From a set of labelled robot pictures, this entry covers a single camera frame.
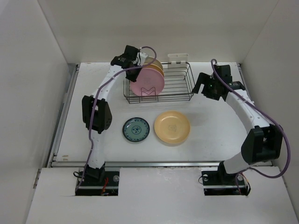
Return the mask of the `black wire dish rack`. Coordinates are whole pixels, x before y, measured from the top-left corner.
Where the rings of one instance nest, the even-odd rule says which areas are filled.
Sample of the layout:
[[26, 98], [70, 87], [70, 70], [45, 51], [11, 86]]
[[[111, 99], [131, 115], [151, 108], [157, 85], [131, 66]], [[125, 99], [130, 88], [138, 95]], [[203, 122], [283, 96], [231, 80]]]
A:
[[193, 97], [195, 87], [191, 65], [186, 63], [163, 63], [163, 78], [154, 78], [161, 81], [152, 87], [146, 85], [139, 90], [136, 83], [125, 79], [123, 81], [123, 96], [130, 104], [189, 101]]

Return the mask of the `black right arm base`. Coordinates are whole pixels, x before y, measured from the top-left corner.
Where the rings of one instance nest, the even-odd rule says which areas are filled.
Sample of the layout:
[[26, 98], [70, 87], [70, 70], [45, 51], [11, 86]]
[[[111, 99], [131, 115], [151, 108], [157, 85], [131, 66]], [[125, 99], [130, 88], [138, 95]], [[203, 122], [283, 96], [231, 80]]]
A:
[[251, 185], [243, 174], [229, 175], [222, 179], [215, 169], [202, 169], [198, 179], [205, 196], [248, 196]]

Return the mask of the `pink plate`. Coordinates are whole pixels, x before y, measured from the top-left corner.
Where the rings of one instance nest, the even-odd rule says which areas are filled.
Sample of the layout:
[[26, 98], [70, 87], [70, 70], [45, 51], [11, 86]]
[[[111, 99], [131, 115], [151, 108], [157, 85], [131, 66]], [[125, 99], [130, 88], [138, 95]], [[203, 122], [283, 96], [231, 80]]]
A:
[[136, 82], [130, 82], [131, 91], [140, 97], [159, 95], [164, 89], [164, 77], [155, 69], [143, 68]]

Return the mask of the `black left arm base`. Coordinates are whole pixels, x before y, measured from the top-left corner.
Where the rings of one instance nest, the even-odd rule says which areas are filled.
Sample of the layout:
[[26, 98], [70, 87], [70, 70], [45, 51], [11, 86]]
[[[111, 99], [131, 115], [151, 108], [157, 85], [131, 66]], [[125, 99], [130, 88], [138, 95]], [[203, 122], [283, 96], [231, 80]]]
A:
[[74, 171], [76, 177], [76, 196], [118, 196], [119, 193], [119, 170], [105, 170], [87, 168], [82, 180], [83, 170]]

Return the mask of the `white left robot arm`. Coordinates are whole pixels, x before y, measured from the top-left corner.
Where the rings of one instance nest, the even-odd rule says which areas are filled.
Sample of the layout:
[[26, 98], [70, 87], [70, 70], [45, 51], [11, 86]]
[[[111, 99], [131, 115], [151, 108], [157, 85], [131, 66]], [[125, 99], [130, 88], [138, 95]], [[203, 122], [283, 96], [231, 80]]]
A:
[[135, 81], [146, 58], [147, 54], [143, 54], [140, 49], [127, 45], [123, 54], [113, 58], [97, 90], [92, 95], [82, 98], [83, 122], [88, 129], [88, 138], [92, 146], [82, 180], [89, 179], [94, 185], [103, 183], [105, 174], [102, 172], [102, 167], [105, 164], [105, 156], [101, 143], [103, 143], [104, 131], [112, 123], [112, 113], [108, 104], [110, 92], [120, 75], [126, 75], [127, 78]]

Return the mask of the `small teal patterned plate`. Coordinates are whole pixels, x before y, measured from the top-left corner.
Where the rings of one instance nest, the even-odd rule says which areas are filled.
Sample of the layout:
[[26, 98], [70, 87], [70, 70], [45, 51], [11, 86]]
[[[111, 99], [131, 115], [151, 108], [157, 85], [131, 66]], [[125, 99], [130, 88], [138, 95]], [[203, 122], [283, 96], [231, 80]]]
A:
[[141, 142], [148, 137], [149, 133], [148, 122], [140, 117], [128, 119], [122, 127], [123, 136], [130, 142]]

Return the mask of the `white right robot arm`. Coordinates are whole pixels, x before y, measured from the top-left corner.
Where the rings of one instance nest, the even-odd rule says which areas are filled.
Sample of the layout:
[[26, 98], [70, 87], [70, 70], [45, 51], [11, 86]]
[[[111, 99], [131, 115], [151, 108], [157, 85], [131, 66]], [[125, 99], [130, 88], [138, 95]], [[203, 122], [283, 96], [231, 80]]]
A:
[[211, 75], [201, 72], [192, 92], [201, 92], [214, 100], [222, 98], [234, 110], [247, 132], [241, 151], [220, 162], [217, 171], [209, 175], [217, 185], [232, 185], [237, 173], [280, 156], [281, 128], [253, 108], [254, 103], [245, 86], [240, 81], [233, 81], [229, 65], [214, 65]]

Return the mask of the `yellow plate front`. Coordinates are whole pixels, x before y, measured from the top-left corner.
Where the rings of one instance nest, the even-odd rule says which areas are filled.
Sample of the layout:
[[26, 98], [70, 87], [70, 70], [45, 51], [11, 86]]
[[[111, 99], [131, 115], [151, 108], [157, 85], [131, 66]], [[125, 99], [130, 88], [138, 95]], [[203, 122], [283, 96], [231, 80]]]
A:
[[174, 110], [159, 114], [153, 127], [157, 140], [169, 147], [183, 144], [191, 133], [191, 124], [187, 116]]

